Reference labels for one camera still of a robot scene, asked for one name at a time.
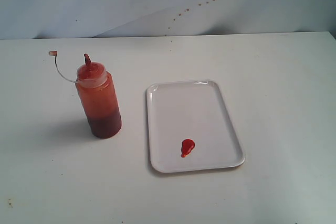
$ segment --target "plastic bottle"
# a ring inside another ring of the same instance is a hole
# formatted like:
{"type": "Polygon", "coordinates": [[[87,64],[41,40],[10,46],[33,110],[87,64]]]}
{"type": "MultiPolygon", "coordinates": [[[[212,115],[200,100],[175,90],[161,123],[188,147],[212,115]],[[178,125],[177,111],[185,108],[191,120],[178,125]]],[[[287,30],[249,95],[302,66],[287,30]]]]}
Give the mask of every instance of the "plastic bottle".
{"type": "Polygon", "coordinates": [[[113,80],[104,65],[91,62],[87,54],[85,65],[77,70],[76,88],[92,133],[99,138],[116,135],[121,117],[113,80]]]}

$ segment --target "orange nozzle tip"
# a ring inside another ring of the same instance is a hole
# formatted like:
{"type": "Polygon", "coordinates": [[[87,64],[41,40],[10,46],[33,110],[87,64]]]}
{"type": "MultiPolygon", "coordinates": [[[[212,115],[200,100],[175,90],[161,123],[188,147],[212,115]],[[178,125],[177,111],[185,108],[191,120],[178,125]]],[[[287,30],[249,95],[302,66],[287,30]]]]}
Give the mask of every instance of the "orange nozzle tip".
{"type": "Polygon", "coordinates": [[[57,51],[49,51],[50,56],[57,56],[57,51]]]}

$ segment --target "dark sauce at bottom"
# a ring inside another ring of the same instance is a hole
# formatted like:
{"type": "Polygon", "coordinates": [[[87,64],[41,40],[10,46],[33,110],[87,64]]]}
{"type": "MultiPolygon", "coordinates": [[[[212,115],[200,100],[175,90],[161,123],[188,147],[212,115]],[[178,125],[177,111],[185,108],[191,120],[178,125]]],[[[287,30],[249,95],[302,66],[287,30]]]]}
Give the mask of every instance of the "dark sauce at bottom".
{"type": "Polygon", "coordinates": [[[91,132],[98,138],[109,138],[116,135],[121,128],[119,108],[104,118],[93,119],[88,117],[91,132]]]}

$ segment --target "tray rim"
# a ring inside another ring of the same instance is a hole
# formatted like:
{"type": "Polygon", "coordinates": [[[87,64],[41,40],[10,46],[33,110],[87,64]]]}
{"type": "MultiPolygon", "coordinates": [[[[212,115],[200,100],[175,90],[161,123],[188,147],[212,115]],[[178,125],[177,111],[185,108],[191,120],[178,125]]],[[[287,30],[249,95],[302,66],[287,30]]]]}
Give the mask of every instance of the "tray rim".
{"type": "Polygon", "coordinates": [[[236,132],[236,129],[232,123],[232,120],[231,120],[231,116],[230,116],[230,113],[229,113],[229,110],[226,106],[226,103],[225,103],[225,98],[221,92],[221,89],[219,87],[219,85],[217,84],[216,81],[214,80],[211,80],[211,79],[203,79],[203,80],[187,80],[187,81],[173,81],[173,82],[160,82],[160,83],[154,83],[152,85],[150,85],[147,89],[146,89],[146,112],[147,112],[147,117],[146,117],[146,120],[147,120],[147,134],[148,134],[148,144],[149,144],[149,158],[150,158],[150,163],[151,163],[151,166],[158,172],[160,173],[165,173],[165,174],[169,174],[169,173],[189,173],[189,172],[195,172],[195,171],[201,171],[201,170],[214,170],[214,169],[230,169],[230,168],[238,168],[240,167],[246,160],[246,152],[241,144],[241,142],[239,141],[239,138],[238,138],[238,135],[237,135],[237,132],[236,132]],[[239,148],[241,150],[241,158],[240,160],[237,162],[237,163],[234,163],[232,165],[227,165],[227,166],[220,166],[220,167],[211,167],[211,168],[199,168],[199,169],[191,169],[191,170],[176,170],[176,171],[173,171],[173,172],[167,172],[163,169],[161,169],[160,167],[158,167],[156,165],[156,163],[154,162],[154,160],[152,159],[152,150],[153,150],[153,146],[152,146],[152,142],[151,142],[151,134],[150,134],[150,126],[149,126],[149,118],[150,118],[150,113],[149,113],[149,107],[150,107],[150,93],[152,91],[152,89],[155,87],[155,86],[159,86],[159,85],[166,85],[166,84],[183,84],[183,83],[196,83],[196,84],[200,84],[202,82],[211,82],[215,88],[218,89],[219,91],[219,94],[220,96],[222,97],[222,100],[223,100],[223,103],[224,103],[224,106],[225,106],[225,109],[226,109],[226,112],[227,112],[227,115],[229,117],[229,120],[230,120],[230,123],[231,123],[231,126],[234,130],[234,133],[236,135],[236,139],[237,139],[237,143],[239,145],[239,148]]]}

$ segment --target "thin wire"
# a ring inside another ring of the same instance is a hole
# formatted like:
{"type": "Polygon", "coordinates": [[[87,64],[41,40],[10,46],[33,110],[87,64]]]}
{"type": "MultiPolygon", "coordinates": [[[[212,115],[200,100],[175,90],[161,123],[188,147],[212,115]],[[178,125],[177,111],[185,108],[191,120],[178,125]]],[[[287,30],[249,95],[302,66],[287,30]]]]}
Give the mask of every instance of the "thin wire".
{"type": "Polygon", "coordinates": [[[67,80],[67,81],[70,81],[70,82],[72,82],[72,83],[78,83],[78,81],[73,81],[73,80],[70,80],[70,79],[66,78],[66,77],[59,71],[58,66],[57,66],[57,60],[56,60],[56,59],[57,59],[57,52],[56,52],[56,51],[50,51],[50,52],[49,52],[49,55],[51,55],[51,56],[55,56],[55,67],[56,67],[56,69],[57,69],[57,72],[59,73],[60,76],[63,77],[63,79],[65,79],[65,80],[67,80]]]}

